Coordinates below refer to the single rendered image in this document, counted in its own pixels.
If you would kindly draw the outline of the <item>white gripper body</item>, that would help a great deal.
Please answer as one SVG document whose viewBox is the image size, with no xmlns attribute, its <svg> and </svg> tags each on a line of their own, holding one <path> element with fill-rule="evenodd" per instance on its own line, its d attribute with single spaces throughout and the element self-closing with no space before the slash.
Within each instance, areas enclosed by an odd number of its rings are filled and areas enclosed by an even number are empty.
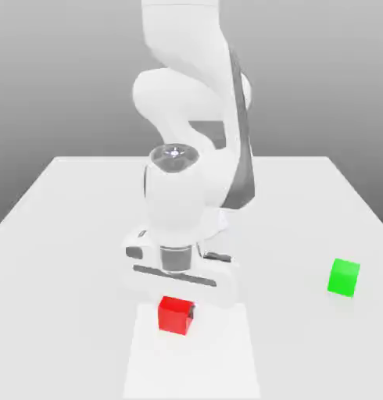
<svg viewBox="0 0 383 400">
<path fill-rule="evenodd" d="M 130 262 L 124 266 L 124 283 L 152 298 L 168 296 L 228 308 L 238 302 L 237 272 L 232 263 L 207 259 L 183 273 Z"/>
</svg>

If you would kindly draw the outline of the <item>small red cube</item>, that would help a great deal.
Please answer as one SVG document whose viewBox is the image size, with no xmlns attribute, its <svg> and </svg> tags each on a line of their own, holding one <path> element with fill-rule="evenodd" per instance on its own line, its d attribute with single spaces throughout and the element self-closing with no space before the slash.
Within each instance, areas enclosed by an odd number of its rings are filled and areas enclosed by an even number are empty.
<svg viewBox="0 0 383 400">
<path fill-rule="evenodd" d="M 163 296 L 158 306 L 158 326 L 160 330 L 186 335 L 193 320 L 187 318 L 192 302 Z"/>
</svg>

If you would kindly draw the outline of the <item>small green cube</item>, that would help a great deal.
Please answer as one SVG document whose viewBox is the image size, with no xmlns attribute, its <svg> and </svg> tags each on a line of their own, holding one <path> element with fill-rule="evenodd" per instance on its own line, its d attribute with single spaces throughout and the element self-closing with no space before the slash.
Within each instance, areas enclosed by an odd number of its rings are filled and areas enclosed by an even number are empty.
<svg viewBox="0 0 383 400">
<path fill-rule="evenodd" d="M 352 298 L 360 272 L 360 264 L 344 259 L 335 259 L 328 281 L 328 291 Z"/>
</svg>

